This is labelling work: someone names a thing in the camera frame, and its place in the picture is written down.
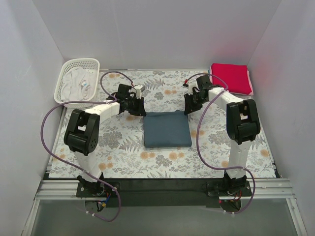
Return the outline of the blue grey t shirt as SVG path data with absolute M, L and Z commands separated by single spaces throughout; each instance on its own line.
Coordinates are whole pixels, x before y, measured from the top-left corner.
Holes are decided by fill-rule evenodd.
M 146 148 L 191 147 L 188 116 L 183 111 L 150 112 L 143 118 Z

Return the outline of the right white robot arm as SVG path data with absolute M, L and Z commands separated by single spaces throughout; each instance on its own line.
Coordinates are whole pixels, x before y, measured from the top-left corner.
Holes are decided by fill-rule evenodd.
M 226 112 L 226 131 L 230 138 L 228 166 L 222 168 L 223 178 L 214 190 L 234 195 L 246 187 L 247 159 L 249 149 L 260 133 L 260 121 L 256 103 L 253 99 L 241 99 L 228 90 L 228 84 L 214 85 L 212 74 L 197 73 L 196 85 L 184 81 L 188 92 L 184 95 L 185 115 L 199 111 L 203 104 L 216 104 Z

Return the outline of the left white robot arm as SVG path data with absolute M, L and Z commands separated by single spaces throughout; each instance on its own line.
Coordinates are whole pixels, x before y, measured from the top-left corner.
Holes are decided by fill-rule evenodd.
M 99 181 L 102 171 L 96 163 L 94 150 L 98 144 L 100 125 L 125 111 L 133 116 L 144 117 L 144 85 L 128 86 L 120 84 L 118 91 L 109 95 L 97 106 L 85 110 L 72 111 L 64 143 L 74 152 L 82 170 L 79 181 L 88 184 L 88 191 L 95 197 L 104 193 L 105 185 Z

